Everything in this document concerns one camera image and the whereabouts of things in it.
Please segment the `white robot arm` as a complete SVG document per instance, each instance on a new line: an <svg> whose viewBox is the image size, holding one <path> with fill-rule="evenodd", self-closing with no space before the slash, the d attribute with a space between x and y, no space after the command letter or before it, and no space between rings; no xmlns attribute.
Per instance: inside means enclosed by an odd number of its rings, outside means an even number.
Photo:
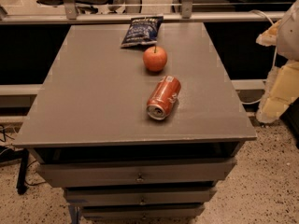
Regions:
<svg viewBox="0 0 299 224"><path fill-rule="evenodd" d="M279 55L287 60L281 67L273 65L268 73L256 113L259 122L272 123L299 98L299 0L279 21L259 34L256 43L275 46L274 58Z"/></svg>

